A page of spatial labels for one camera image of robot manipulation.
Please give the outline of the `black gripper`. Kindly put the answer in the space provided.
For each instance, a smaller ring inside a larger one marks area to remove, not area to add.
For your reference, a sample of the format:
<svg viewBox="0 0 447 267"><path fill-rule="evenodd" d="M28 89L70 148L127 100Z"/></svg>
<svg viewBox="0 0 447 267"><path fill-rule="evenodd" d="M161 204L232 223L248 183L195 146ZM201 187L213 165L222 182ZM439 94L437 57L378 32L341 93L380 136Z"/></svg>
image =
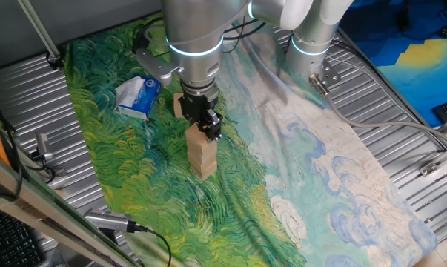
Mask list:
<svg viewBox="0 0 447 267"><path fill-rule="evenodd" d="M218 141L221 135L222 116L215 111L218 95L193 96L184 93L178 98L182 115L189 123L196 123L199 128L205 128L205 134L210 141Z"/></svg>

